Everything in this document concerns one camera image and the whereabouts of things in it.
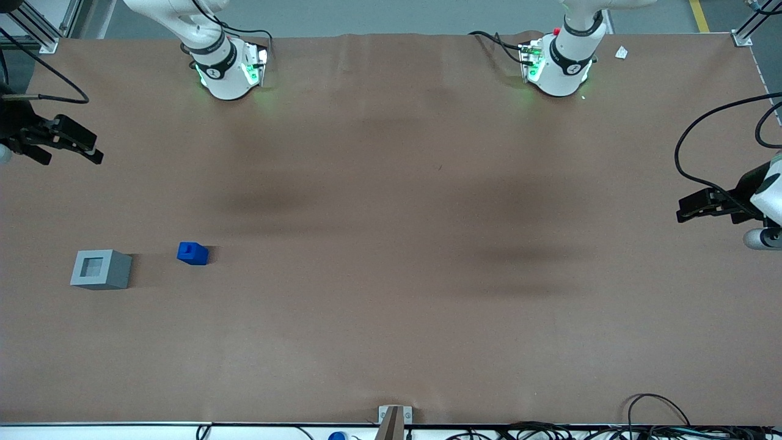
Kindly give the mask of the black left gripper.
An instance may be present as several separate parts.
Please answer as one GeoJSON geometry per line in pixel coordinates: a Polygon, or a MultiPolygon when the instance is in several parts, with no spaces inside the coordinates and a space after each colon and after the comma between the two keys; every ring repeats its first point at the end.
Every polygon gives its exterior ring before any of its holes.
{"type": "Polygon", "coordinates": [[[678,223],[695,218],[729,215],[731,222],[740,224],[751,219],[765,224],[777,223],[777,162],[769,161],[739,179],[737,186],[724,195],[714,196],[715,189],[703,188],[679,200],[676,212],[678,223]]]}

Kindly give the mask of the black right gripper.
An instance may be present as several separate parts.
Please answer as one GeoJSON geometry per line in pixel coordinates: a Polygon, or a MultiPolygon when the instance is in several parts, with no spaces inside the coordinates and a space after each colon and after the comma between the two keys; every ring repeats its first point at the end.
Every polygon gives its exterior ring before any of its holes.
{"type": "Polygon", "coordinates": [[[1,161],[7,164],[14,155],[27,156],[41,165],[49,165],[51,153],[42,146],[51,147],[55,138],[57,148],[77,153],[92,164],[100,165],[104,153],[95,147],[97,136],[89,129],[64,114],[54,120],[39,116],[27,100],[19,100],[15,92],[2,92],[1,161]]]}

